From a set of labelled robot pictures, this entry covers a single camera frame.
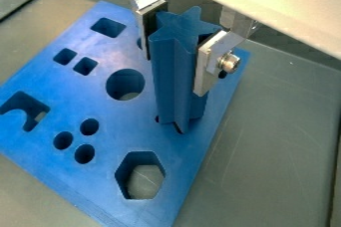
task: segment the blue shape sorter board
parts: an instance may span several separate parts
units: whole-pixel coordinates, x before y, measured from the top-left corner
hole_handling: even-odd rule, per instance
[[[0,152],[105,226],[171,226],[245,68],[220,80],[189,132],[157,122],[133,12],[99,2],[0,88]],[[157,165],[162,188],[125,181]]]

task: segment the blue block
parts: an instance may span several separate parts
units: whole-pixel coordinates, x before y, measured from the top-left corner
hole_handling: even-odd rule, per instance
[[[193,92],[197,46],[220,30],[200,20],[200,14],[200,7],[181,15],[159,12],[159,29],[150,35],[159,122],[174,122],[182,133],[189,121],[202,117],[208,99],[208,94],[200,97]]]
[[[101,2],[0,88],[0,152],[106,226],[171,226],[230,102],[236,74],[210,91],[186,134],[155,121],[151,62],[129,9]],[[165,182],[130,197],[138,165]]]

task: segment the metal screw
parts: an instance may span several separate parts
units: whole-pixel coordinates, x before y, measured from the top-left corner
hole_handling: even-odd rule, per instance
[[[240,66],[240,58],[236,57],[232,52],[226,53],[222,57],[218,58],[218,68],[228,73],[234,73]]]
[[[256,30],[260,26],[260,22],[257,20],[253,21],[252,30]]]

